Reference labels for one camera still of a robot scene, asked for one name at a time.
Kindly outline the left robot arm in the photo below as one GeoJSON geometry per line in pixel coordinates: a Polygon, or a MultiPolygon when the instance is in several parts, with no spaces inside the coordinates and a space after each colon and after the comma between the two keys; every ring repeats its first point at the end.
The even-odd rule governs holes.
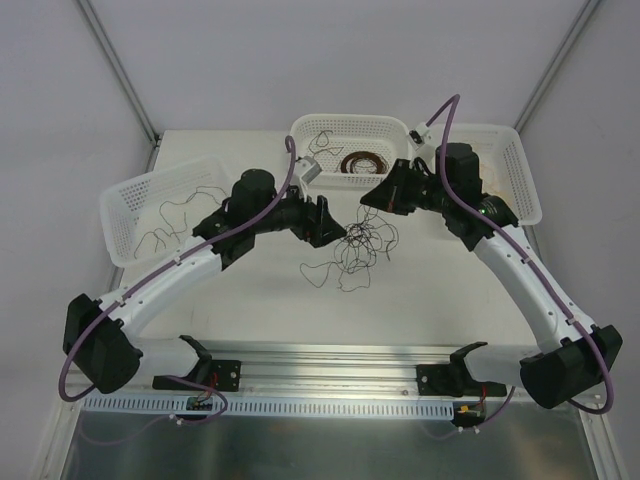
{"type": "Polygon", "coordinates": [[[273,175],[245,171],[220,208],[205,217],[173,259],[133,286],[93,300],[81,294],[68,306],[63,351],[93,389],[111,394],[137,376],[159,389],[213,387],[218,364],[190,335],[144,339],[146,326],[182,294],[226,270],[255,246],[258,235],[283,230],[314,248],[346,235],[328,200],[300,188],[277,193],[273,175]]]}

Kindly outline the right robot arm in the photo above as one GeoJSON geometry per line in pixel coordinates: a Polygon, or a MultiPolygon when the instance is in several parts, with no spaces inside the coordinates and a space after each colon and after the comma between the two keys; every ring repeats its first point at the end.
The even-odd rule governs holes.
{"type": "Polygon", "coordinates": [[[472,147],[449,143],[436,150],[433,170],[424,161],[398,159],[387,177],[361,204],[396,215],[417,209],[442,216],[446,228],[484,263],[508,292],[531,329],[536,345],[475,342],[452,353],[448,363],[428,368],[427,387],[438,395],[462,397],[483,384],[521,387],[540,406],[553,409],[603,385],[614,401],[611,367],[623,340],[612,326],[598,326],[541,264],[506,202],[483,190],[480,160],[472,147]]]}

